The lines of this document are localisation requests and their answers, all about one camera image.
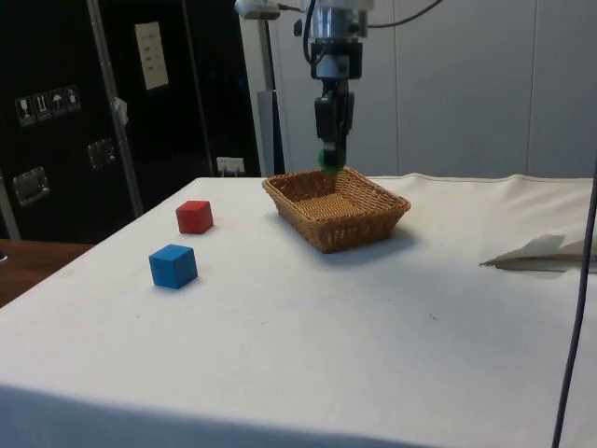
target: black cable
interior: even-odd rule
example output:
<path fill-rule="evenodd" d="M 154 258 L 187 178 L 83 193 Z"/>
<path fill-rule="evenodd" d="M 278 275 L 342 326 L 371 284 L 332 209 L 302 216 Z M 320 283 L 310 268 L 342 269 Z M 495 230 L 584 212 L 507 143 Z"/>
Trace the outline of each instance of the black cable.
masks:
<path fill-rule="evenodd" d="M 309 53 L 309 35 L 311 34 L 311 22 L 313 19 L 313 11 L 315 10 L 316 0 L 311 0 L 309 8 L 307 9 L 307 17 L 305 18 L 305 28 L 302 30 L 302 53 L 309 65 L 312 63 L 312 57 Z"/>
<path fill-rule="evenodd" d="M 572 371 L 575 367 L 576 352 L 578 351 L 578 342 L 580 341 L 580 330 L 582 328 L 582 319 L 585 315 L 585 302 L 587 301 L 587 283 L 589 281 L 590 249 L 593 242 L 593 230 L 595 228 L 596 212 L 597 158 L 595 159 L 595 171 L 593 173 L 593 190 L 590 194 L 589 217 L 587 218 L 585 244 L 582 252 L 582 266 L 580 268 L 580 285 L 578 286 L 578 302 L 576 304 L 575 325 L 572 330 L 570 350 L 568 351 L 566 370 L 564 371 L 563 375 L 562 392 L 560 393 L 560 403 L 558 404 L 558 415 L 556 417 L 556 427 L 553 431 L 553 441 L 551 442 L 551 448 L 558 448 L 560 446 L 560 439 L 562 438 L 563 418 L 566 414 L 568 392 L 570 391 L 570 384 L 572 383 Z"/>
<path fill-rule="evenodd" d="M 430 11 L 431 9 L 433 9 L 434 7 L 436 7 L 437 5 L 439 5 L 443 1 L 444 0 L 436 0 L 435 2 L 433 2 L 428 7 L 424 8 L 424 9 L 421 9 L 416 14 L 414 14 L 414 15 L 412 15 L 410 17 L 407 17 L 406 19 L 402 19 L 401 21 L 394 21 L 392 23 L 380 23 L 378 25 L 373 24 L 373 25 L 369 25 L 368 28 L 393 28 L 395 26 L 404 25 L 405 23 L 409 23 L 410 21 L 414 21 L 415 19 L 419 19 L 425 12 Z"/>

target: green object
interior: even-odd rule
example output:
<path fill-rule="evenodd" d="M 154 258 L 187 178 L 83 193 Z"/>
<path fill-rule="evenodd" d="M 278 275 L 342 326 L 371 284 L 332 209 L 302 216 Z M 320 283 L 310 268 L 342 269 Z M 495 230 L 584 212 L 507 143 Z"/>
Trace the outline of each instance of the green object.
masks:
<path fill-rule="evenodd" d="M 319 166 L 321 167 L 324 173 L 326 173 L 327 175 L 335 175 L 338 172 L 342 171 L 342 168 L 344 168 L 344 165 L 346 164 L 346 154 L 340 153 L 338 155 L 338 163 L 336 163 L 335 165 L 326 165 L 324 163 L 324 150 L 322 149 L 321 151 L 319 151 L 319 156 L 317 157 L 317 160 L 319 160 Z"/>

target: wicker basket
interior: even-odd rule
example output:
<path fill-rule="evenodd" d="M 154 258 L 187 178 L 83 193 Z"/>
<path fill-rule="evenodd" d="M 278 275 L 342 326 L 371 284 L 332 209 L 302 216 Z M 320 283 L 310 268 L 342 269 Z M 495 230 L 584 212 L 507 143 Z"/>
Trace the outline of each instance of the wicker basket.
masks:
<path fill-rule="evenodd" d="M 388 238 L 410 203 L 351 168 L 276 175 L 263 182 L 278 212 L 328 254 Z"/>

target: white wall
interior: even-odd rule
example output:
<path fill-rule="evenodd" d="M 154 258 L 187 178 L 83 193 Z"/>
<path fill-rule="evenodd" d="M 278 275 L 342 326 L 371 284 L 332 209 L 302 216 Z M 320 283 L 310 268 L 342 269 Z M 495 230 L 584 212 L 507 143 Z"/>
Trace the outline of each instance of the white wall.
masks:
<path fill-rule="evenodd" d="M 422 0 L 377 0 L 370 22 Z M 299 15 L 271 24 L 287 171 L 317 166 Z M 348 163 L 369 175 L 589 175 L 597 148 L 597 2 L 445 0 L 396 30 L 370 30 Z"/>

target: red cube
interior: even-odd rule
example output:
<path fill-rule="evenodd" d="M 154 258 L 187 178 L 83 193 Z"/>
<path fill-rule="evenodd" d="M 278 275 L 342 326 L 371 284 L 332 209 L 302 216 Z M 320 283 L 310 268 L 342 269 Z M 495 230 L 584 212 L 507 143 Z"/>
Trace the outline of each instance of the red cube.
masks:
<path fill-rule="evenodd" d="M 181 233 L 205 233 L 214 225 L 209 201 L 188 201 L 176 209 Z"/>

